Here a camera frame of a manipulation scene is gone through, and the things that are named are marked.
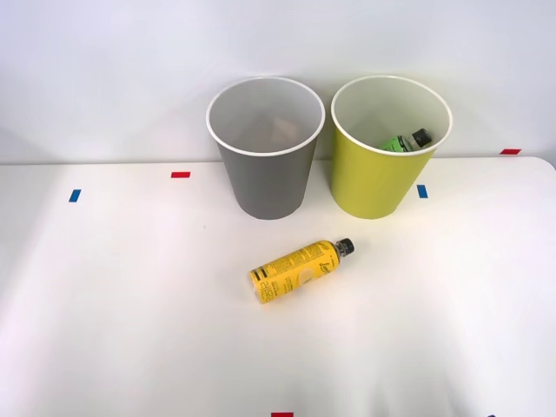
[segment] tape marker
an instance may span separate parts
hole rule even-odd
[[[172,178],[189,178],[191,173],[189,171],[174,171]]]
[[[419,198],[428,198],[427,187],[424,185],[418,185],[417,192],[419,193]]]
[[[71,195],[69,196],[69,202],[77,202],[77,200],[79,199],[79,195],[81,194],[81,190],[80,189],[74,189],[71,192]]]
[[[502,152],[500,152],[501,155],[517,155],[519,152],[521,152],[521,149],[503,149]]]

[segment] bottle cap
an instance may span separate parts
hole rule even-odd
[[[352,254],[355,251],[355,246],[354,246],[354,243],[351,242],[351,239],[348,239],[348,238],[342,239],[338,243],[340,243],[340,245],[342,245],[346,255]]]
[[[426,147],[430,142],[433,141],[433,138],[424,129],[417,130],[415,133],[413,133],[413,137],[420,148]]]

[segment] cup rim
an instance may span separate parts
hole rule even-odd
[[[335,108],[336,107],[336,101],[337,101],[338,97],[340,96],[341,92],[344,89],[346,89],[347,87],[349,87],[352,84],[359,83],[359,82],[367,80],[369,78],[393,78],[393,79],[396,79],[396,80],[401,80],[401,81],[405,81],[405,82],[408,82],[408,83],[418,85],[419,87],[421,87],[421,88],[425,89],[426,91],[428,91],[429,93],[431,93],[433,96],[435,96],[444,105],[444,108],[446,109],[446,111],[448,113],[448,129],[446,131],[446,134],[442,137],[442,139],[440,139],[433,146],[431,146],[429,148],[422,149],[422,150],[416,150],[414,152],[390,152],[388,150],[378,149],[378,148],[375,148],[373,146],[369,146],[369,145],[367,145],[363,142],[360,142],[357,139],[355,139],[353,136],[349,135],[349,133],[340,125],[340,123],[338,122],[338,119],[336,118],[336,108]],[[344,84],[338,91],[336,91],[336,94],[334,94],[334,98],[332,99],[332,104],[331,104],[330,108],[331,108],[330,112],[332,113],[332,120],[334,120],[334,125],[347,139],[349,139],[351,142],[355,143],[356,145],[361,146],[364,149],[371,150],[373,152],[376,152],[377,154],[383,154],[383,155],[388,155],[388,156],[411,157],[411,156],[423,155],[423,154],[426,154],[428,152],[433,152],[443,142],[446,141],[446,139],[450,136],[450,133],[452,132],[452,127],[453,127],[452,110],[450,110],[450,107],[447,105],[446,101],[442,98],[442,96],[440,94],[438,94],[436,91],[434,91],[433,89],[431,89],[430,87],[427,87],[425,84],[419,83],[419,82],[417,82],[415,80],[412,80],[410,78],[405,78],[404,76],[376,75],[376,76],[362,76],[360,78],[356,78],[353,81],[350,81],[349,83]]]
[[[298,86],[304,88],[305,90],[307,90],[316,99],[316,101],[319,103],[319,105],[321,107],[321,121],[319,123],[319,126],[314,131],[314,133],[307,140],[303,141],[302,143],[300,143],[298,145],[295,145],[292,148],[277,150],[275,152],[251,152],[251,151],[248,151],[248,150],[239,149],[239,148],[236,148],[236,147],[230,145],[229,143],[224,142],[220,137],[218,137],[218,135],[215,133],[215,131],[212,129],[212,126],[210,125],[210,112],[211,112],[214,104],[229,89],[233,89],[234,87],[237,87],[240,84],[249,83],[249,82],[254,81],[254,80],[285,81],[285,82],[288,82],[288,83],[298,85]],[[210,132],[210,135],[218,143],[220,143],[224,148],[227,148],[227,149],[229,149],[229,150],[231,150],[235,153],[242,154],[242,155],[245,155],[245,156],[280,156],[280,155],[289,154],[291,152],[295,152],[296,150],[301,149],[301,148],[305,147],[306,145],[309,145],[321,133],[321,130],[322,130],[322,127],[324,126],[325,120],[326,120],[326,110],[324,108],[324,104],[323,104],[321,98],[312,89],[310,89],[307,85],[305,85],[303,83],[300,83],[299,81],[292,80],[290,78],[286,78],[284,76],[252,76],[250,78],[244,78],[244,79],[238,81],[237,83],[232,83],[228,87],[221,90],[210,101],[210,104],[207,108],[207,115],[206,115],[207,128],[208,128],[208,132]]]

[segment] white wall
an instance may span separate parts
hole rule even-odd
[[[204,113],[227,83],[291,76],[329,103],[396,73],[451,105],[439,155],[555,163],[555,28],[551,0],[3,0],[0,162],[214,160]]]

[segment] bottle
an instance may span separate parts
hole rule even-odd
[[[424,129],[419,129],[411,136],[394,136],[384,142],[379,149],[389,152],[413,152],[425,148],[433,139]]]
[[[340,258],[353,252],[354,244],[349,239],[336,244],[319,241],[253,269],[249,278],[257,298],[264,304],[334,271]]]

